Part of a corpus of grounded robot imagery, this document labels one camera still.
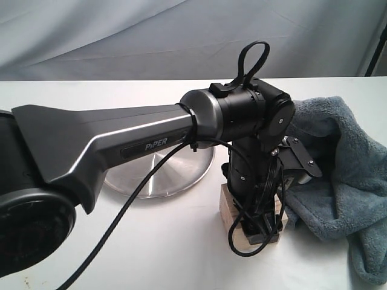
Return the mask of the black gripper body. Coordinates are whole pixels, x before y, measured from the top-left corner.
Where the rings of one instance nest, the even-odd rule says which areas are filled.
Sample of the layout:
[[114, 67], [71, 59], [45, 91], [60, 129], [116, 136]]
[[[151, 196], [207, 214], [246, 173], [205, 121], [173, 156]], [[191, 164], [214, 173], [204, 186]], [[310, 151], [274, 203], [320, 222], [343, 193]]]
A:
[[246, 137], [232, 143], [229, 162], [223, 165], [227, 188], [239, 214], [236, 224], [244, 218], [243, 229], [254, 242], [269, 243], [278, 234], [283, 210], [275, 210], [275, 195], [284, 197], [283, 165], [278, 148], [265, 152], [261, 142]]

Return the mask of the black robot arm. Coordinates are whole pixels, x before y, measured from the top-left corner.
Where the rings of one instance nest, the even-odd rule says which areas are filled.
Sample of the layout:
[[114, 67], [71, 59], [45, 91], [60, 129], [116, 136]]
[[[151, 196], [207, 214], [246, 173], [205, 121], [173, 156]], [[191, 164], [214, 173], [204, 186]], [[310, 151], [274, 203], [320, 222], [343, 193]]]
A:
[[94, 210], [108, 169], [159, 150], [256, 137], [263, 152], [294, 116], [290, 96], [259, 79], [213, 83], [174, 105], [1, 112], [1, 275], [44, 260], [71, 233], [76, 206]]

